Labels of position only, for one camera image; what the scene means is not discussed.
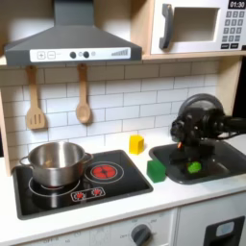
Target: white cabinet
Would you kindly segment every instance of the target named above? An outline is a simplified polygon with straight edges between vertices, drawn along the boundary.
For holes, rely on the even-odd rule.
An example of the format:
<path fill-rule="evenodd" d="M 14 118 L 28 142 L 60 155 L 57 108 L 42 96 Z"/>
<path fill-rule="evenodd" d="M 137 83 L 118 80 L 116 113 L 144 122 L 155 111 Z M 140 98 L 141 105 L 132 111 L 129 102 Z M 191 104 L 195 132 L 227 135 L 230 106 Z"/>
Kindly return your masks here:
<path fill-rule="evenodd" d="M 169 209 L 127 220 L 117 221 L 92 229 L 54 235 L 22 246 L 135 246 L 133 231 L 139 226 L 149 229 L 146 246 L 173 246 L 178 209 Z"/>
<path fill-rule="evenodd" d="M 175 246 L 204 246 L 207 226 L 217 223 L 224 225 L 222 227 L 216 226 L 214 236 L 217 236 L 217 239 L 219 239 L 219 235 L 222 233 L 230 235 L 232 230 L 238 230 L 238 228 L 233 223 L 222 222 L 230 221 L 240 216 L 246 216 L 246 193 L 238 193 L 182 207 L 180 209 Z M 209 246 L 238 246 L 238 244 L 223 243 L 216 244 L 216 242 L 213 242 Z M 245 245 L 246 225 L 244 223 L 239 246 Z"/>

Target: black control panel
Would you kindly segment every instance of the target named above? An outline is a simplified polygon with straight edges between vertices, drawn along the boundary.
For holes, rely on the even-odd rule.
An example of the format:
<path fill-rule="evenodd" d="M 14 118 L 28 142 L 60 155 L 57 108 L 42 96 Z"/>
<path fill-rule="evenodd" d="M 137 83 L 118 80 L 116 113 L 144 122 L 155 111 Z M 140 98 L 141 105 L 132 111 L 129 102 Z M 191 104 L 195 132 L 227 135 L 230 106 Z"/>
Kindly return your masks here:
<path fill-rule="evenodd" d="M 224 23 L 221 49 L 238 49 L 246 9 L 246 0 L 229 1 Z"/>

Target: black stovetop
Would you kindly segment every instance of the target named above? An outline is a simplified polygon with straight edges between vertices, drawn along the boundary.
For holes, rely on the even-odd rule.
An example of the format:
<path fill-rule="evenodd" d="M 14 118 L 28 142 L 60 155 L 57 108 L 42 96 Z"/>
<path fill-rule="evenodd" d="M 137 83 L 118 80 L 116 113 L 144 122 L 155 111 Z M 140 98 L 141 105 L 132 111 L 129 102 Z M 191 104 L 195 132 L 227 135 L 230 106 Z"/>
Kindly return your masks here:
<path fill-rule="evenodd" d="M 64 187 L 44 187 L 32 177 L 32 170 L 28 167 L 17 166 L 13 171 L 20 219 L 79 209 L 153 190 L 123 151 L 95 154 L 86 165 L 82 178 Z"/>

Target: microwave handle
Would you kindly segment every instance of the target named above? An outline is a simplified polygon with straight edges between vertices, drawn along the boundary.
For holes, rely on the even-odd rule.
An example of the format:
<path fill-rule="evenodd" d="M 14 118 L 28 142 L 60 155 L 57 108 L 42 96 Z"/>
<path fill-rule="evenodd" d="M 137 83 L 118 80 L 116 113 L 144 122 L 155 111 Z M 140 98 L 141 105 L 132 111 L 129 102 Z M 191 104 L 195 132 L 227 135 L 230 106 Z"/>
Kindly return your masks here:
<path fill-rule="evenodd" d="M 162 5 L 162 14 L 165 17 L 165 30 L 164 37 L 160 38 L 160 49 L 168 48 L 170 41 L 173 37 L 173 12 L 172 5 L 163 4 Z"/>

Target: wooden spoon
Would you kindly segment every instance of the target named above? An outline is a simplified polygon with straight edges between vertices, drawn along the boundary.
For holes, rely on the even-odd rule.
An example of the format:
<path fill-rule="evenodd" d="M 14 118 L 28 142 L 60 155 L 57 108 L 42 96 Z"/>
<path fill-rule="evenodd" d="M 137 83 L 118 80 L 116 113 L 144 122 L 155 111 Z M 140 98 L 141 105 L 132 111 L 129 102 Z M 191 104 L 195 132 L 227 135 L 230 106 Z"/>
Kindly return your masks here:
<path fill-rule="evenodd" d="M 87 88 L 86 88 L 86 66 L 79 64 L 78 71 L 80 75 L 80 103 L 76 109 L 77 118 L 81 123 L 87 123 L 90 119 L 90 107 L 87 103 Z"/>

